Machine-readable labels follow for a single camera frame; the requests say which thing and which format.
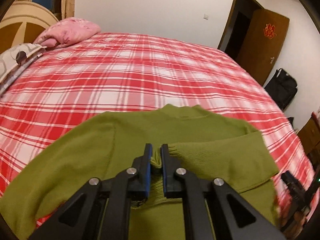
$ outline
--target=pink blanket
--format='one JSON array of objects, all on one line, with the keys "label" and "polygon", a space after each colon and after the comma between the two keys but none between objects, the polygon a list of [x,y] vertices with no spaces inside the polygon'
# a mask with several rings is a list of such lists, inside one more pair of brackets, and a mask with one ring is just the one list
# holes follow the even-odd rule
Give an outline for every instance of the pink blanket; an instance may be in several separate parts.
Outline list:
[{"label": "pink blanket", "polygon": [[70,17],[43,31],[33,43],[58,49],[84,41],[99,32],[101,28],[97,24]]}]

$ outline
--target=bedspread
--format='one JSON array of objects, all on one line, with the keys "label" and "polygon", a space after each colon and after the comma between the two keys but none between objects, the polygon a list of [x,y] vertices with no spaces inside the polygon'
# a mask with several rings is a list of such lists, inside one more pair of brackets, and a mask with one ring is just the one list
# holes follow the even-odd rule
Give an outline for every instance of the bedspread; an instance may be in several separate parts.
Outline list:
[{"label": "bedspread", "polygon": [[[265,90],[225,53],[148,35],[99,33],[46,52],[0,100],[0,194],[50,143],[104,111],[201,105],[259,129],[280,169],[308,187],[313,168]],[[290,195],[273,178],[282,210]],[[313,201],[313,213],[319,192]]]}]

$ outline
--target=triangular cutout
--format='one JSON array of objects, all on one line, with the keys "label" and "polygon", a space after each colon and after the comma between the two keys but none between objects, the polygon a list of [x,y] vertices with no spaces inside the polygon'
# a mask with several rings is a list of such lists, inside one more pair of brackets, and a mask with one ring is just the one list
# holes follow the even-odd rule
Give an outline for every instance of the triangular cutout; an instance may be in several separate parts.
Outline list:
[{"label": "triangular cutout", "polygon": [[78,221],[86,195],[82,194],[60,217],[59,222],[74,227]]},{"label": "triangular cutout", "polygon": [[244,228],[256,221],[255,216],[252,215],[243,205],[241,205],[241,203],[235,197],[233,197],[233,195],[228,194],[227,200],[239,228]]}]

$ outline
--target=brown door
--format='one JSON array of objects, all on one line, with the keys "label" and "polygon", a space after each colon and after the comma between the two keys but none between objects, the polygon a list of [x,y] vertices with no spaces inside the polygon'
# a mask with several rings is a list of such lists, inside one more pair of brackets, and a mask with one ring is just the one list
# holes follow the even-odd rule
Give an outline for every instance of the brown door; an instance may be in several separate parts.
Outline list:
[{"label": "brown door", "polygon": [[259,9],[253,17],[236,62],[260,85],[267,80],[280,54],[289,18]]}]

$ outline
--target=green sweater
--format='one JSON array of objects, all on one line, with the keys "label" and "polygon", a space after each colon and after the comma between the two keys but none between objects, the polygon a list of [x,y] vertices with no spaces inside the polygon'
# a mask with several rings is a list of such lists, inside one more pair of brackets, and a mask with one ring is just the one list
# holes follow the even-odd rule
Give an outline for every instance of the green sweater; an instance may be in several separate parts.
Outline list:
[{"label": "green sweater", "polygon": [[[105,112],[78,125],[48,146],[11,182],[0,200],[0,213],[20,240],[36,220],[53,212],[91,177],[109,179],[131,166],[152,143],[198,177],[225,179],[269,221],[275,223],[278,170],[259,131],[246,121],[226,118],[200,106],[166,105],[149,112]],[[162,177],[153,176],[150,198],[133,209],[130,239],[184,239],[182,204],[163,197]]]}]

